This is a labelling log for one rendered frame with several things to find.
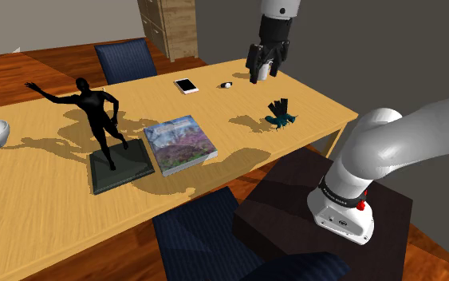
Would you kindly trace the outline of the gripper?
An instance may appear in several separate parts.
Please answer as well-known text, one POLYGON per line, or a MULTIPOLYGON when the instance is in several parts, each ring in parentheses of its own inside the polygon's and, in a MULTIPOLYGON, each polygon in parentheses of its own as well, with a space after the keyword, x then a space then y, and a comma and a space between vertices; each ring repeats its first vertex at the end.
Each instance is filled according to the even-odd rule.
POLYGON ((270 76, 277 76, 278 69, 286 60, 289 51, 290 27, 290 19, 281 20, 262 15, 259 29, 261 41, 259 45, 250 45, 246 59, 246 68, 250 71, 251 83, 256 84, 258 81, 259 71, 262 67, 262 47, 267 51, 271 50, 273 63, 270 67, 270 76))

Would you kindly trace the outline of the teal and black toy figure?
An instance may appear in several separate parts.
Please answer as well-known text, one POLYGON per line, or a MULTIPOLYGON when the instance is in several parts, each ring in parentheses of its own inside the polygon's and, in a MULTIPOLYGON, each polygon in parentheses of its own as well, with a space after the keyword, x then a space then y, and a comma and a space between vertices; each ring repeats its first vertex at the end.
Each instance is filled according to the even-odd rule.
POLYGON ((274 116, 266 116, 265 120, 272 125, 276 125, 276 129, 285 127, 289 123, 294 123, 297 118, 297 116, 292 116, 287 112, 287 98, 281 98, 279 101, 271 102, 268 108, 274 116))

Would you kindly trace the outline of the white phone with black screen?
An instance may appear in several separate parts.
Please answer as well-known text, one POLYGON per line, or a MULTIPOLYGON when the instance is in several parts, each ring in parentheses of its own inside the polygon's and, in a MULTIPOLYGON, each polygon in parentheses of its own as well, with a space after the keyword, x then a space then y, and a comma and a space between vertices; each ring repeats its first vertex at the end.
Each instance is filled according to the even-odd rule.
POLYGON ((195 84, 188 78, 175 80, 174 83, 183 94, 196 93, 199 91, 195 84))

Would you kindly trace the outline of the wooden cabinet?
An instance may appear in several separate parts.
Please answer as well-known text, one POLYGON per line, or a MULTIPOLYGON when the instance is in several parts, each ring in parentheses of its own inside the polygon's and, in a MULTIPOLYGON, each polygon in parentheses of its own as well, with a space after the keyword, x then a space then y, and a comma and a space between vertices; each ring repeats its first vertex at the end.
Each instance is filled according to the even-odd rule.
POLYGON ((137 0, 145 37, 171 62, 198 58, 195 0, 137 0))

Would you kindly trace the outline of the book with landscape cover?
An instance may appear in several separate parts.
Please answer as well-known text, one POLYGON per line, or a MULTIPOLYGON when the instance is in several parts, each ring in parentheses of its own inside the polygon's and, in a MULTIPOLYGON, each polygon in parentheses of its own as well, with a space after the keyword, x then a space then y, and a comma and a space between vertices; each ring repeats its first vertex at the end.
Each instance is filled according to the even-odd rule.
POLYGON ((163 177, 218 155, 191 115, 144 128, 144 134, 163 177))

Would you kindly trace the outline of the dark blue chair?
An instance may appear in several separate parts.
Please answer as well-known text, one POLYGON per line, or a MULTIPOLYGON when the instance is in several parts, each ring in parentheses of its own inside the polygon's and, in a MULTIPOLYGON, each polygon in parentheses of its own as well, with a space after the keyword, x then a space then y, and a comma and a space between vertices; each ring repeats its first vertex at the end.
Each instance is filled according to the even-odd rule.
POLYGON ((325 251, 264 261, 232 234, 237 207, 225 187, 152 219, 167 281, 339 281, 349 273, 325 251))
POLYGON ((109 85, 157 75, 155 64, 143 38, 94 46, 109 85))

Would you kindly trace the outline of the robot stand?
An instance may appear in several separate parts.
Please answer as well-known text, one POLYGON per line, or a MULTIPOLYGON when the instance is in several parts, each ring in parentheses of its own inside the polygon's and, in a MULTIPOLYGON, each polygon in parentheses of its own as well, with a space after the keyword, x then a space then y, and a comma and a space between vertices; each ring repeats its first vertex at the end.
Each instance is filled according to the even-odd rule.
POLYGON ((327 251, 350 267, 341 281, 402 281, 412 200, 372 182, 372 238, 358 245, 317 226, 307 196, 331 166, 307 148, 283 156, 234 213, 232 231, 265 261, 327 251))

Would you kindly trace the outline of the black human figure statue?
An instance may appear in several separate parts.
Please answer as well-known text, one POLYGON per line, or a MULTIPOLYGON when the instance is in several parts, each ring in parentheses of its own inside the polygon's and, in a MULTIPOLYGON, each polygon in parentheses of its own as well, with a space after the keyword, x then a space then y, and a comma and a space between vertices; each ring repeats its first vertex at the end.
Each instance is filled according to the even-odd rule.
POLYGON ((55 104, 76 105, 82 109, 100 150, 90 154, 93 193, 103 192, 155 172, 141 139, 126 140, 117 128, 119 101, 104 90, 92 90, 82 77, 76 79, 78 94, 57 97, 33 82, 25 86, 55 104))

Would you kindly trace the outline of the wooden table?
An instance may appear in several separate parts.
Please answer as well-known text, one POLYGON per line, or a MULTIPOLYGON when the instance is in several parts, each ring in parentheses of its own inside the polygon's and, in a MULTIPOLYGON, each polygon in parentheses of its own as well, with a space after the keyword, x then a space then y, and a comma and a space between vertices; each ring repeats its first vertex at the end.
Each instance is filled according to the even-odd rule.
POLYGON ((160 170, 100 195, 89 154, 98 149, 82 111, 45 99, 0 107, 10 136, 0 148, 0 281, 15 281, 179 206, 322 137, 337 139, 351 109, 284 73, 250 83, 243 60, 107 87, 127 138, 191 115, 216 158, 163 177, 160 170), (199 89, 183 94, 174 81, 199 89), (221 89, 223 82, 232 82, 221 89), (276 129, 271 102, 288 99, 294 123, 276 129))

